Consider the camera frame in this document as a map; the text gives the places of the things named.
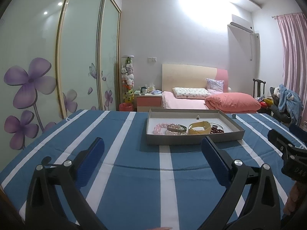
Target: metal screw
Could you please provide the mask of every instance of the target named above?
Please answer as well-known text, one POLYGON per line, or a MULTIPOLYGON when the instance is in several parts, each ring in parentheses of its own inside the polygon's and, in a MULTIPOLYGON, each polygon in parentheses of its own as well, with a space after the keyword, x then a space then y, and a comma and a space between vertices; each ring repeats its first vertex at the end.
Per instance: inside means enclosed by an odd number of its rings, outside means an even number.
POLYGON ((42 170, 42 169, 43 169, 43 166, 41 164, 36 166, 36 170, 42 170))
POLYGON ((66 160, 63 164, 64 164, 65 167, 69 167, 72 164, 72 161, 66 160))
POLYGON ((269 169, 270 169, 270 166, 269 166, 268 164, 265 163, 265 164, 263 165, 263 168, 264 168, 265 170, 269 170, 269 169))
POLYGON ((242 166, 243 162, 241 160, 237 159, 237 160, 234 160, 234 164, 237 165, 237 166, 242 166))

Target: headboard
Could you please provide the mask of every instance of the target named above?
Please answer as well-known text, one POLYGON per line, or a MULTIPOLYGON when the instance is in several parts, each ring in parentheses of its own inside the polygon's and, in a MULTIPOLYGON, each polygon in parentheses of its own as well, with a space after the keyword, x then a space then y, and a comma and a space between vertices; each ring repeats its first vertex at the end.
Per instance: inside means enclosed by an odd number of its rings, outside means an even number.
POLYGON ((162 64, 163 92, 173 92, 174 87, 207 88, 207 78, 224 80, 224 92, 228 92, 227 70, 183 64, 162 64))

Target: jewelry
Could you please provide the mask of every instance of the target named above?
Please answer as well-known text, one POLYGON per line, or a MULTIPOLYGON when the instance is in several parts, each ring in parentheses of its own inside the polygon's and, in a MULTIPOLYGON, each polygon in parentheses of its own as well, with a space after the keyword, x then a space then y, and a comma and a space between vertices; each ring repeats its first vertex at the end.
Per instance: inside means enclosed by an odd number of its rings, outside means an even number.
POLYGON ((210 123, 211 124, 211 134, 224 133, 224 127, 218 123, 210 123))
POLYGON ((197 122, 197 123, 192 123, 188 127, 188 133, 189 135, 204 135, 204 134, 210 134, 211 133, 211 124, 209 121, 202 121, 202 122, 197 122), (203 127, 204 130, 194 130, 193 128, 195 127, 203 127))
POLYGON ((179 135, 186 135, 186 127, 185 126, 183 126, 183 125, 179 125, 179 124, 174 124, 174 123, 159 123, 159 124, 157 124, 156 126, 155 126, 155 128, 154 128, 154 134, 155 135, 163 135, 162 133, 161 133, 161 129, 162 128, 166 128, 166 129, 172 129, 172 130, 178 130, 178 131, 180 131, 180 132, 174 132, 174 131, 169 131, 169 130, 167 130, 166 132, 165 132, 165 135, 174 135, 174 136, 179 136, 179 135))

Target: curtain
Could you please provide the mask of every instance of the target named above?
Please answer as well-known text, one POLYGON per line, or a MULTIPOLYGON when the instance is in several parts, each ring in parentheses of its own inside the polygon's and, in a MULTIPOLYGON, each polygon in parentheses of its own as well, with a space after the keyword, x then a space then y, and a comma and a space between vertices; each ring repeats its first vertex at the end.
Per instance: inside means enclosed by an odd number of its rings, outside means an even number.
POLYGON ((279 16, 277 20, 284 52, 283 84, 301 98, 303 124, 307 120, 307 20, 303 13, 279 16))

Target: human hand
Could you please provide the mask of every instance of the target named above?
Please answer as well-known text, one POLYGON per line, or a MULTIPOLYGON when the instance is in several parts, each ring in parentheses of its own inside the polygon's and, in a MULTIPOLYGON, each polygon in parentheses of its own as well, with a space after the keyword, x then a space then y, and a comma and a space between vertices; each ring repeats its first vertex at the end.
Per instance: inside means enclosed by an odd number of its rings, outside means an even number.
POLYGON ((300 182, 295 182, 293 185, 289 197, 287 199, 286 205, 284 207, 284 214, 290 215, 292 212, 294 212, 298 205, 298 202, 304 198, 307 194, 307 184, 302 184, 300 182))

